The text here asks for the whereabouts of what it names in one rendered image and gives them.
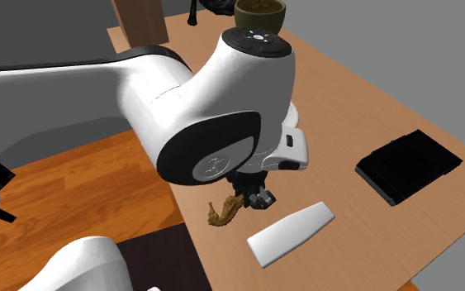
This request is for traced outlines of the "olive green bowl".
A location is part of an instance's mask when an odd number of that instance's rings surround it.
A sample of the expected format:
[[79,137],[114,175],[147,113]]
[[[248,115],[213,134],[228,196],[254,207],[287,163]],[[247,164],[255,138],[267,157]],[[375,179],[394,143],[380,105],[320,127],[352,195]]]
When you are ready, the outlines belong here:
[[234,9],[237,27],[263,28],[277,35],[282,29],[287,6],[282,0],[237,0]]

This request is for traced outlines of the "brown wooden block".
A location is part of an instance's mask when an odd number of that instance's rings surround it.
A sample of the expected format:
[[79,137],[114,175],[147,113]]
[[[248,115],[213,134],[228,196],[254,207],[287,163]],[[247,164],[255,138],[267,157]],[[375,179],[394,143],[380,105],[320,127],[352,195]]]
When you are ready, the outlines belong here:
[[161,0],[111,0],[131,48],[169,42]]

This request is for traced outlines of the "black flat box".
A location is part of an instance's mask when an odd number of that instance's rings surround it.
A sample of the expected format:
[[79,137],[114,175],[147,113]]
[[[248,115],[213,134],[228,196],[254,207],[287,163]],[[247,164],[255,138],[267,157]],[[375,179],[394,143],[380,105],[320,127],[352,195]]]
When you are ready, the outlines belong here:
[[417,129],[362,158],[355,171],[393,207],[462,162],[450,150]]

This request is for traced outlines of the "dark robot stand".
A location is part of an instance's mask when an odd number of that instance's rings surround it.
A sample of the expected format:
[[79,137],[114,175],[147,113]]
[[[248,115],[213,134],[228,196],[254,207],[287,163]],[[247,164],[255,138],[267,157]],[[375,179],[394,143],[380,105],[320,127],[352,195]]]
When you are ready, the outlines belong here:
[[134,291],[212,291],[184,223],[117,244]]

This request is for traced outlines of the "white flat remote control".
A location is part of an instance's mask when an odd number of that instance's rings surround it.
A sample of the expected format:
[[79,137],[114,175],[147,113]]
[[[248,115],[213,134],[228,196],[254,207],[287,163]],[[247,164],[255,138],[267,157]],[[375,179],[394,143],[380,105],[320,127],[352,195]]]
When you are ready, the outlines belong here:
[[261,268],[266,268],[311,239],[335,219],[323,202],[294,212],[247,239]]

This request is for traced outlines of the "light wooden table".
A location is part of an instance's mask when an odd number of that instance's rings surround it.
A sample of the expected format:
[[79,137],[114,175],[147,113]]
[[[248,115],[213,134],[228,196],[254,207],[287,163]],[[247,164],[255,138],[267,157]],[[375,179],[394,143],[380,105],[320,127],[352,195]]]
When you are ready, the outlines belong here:
[[[281,31],[296,54],[292,100],[309,146],[303,171],[273,171],[266,210],[207,223],[231,187],[173,186],[212,291],[398,291],[465,233],[465,145],[383,91]],[[421,130],[462,163],[403,203],[388,205],[355,165],[388,142]],[[309,241],[261,267],[247,240],[285,216],[323,202],[334,220]]]

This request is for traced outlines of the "black lumpy object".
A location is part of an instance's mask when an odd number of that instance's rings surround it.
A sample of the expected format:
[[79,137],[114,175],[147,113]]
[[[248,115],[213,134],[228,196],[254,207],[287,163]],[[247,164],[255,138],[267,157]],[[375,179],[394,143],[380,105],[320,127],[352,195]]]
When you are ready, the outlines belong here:
[[216,15],[233,16],[237,0],[198,0],[199,3]]

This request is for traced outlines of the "brown seahorse figure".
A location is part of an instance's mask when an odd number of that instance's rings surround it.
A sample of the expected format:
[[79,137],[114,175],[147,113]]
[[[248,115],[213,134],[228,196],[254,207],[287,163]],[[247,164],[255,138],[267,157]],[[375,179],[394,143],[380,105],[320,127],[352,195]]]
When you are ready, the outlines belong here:
[[233,220],[236,213],[244,205],[244,196],[229,196],[223,203],[221,213],[217,213],[212,202],[208,203],[207,222],[214,227],[223,227]]

